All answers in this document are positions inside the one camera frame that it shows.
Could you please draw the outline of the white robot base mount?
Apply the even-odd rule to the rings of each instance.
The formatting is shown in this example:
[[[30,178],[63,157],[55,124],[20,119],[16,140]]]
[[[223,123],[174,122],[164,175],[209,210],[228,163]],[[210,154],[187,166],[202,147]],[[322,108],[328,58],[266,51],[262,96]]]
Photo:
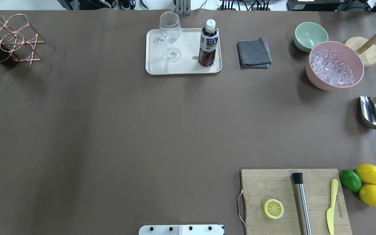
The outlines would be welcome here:
[[[139,229],[139,235],[224,235],[224,225],[145,225]]]

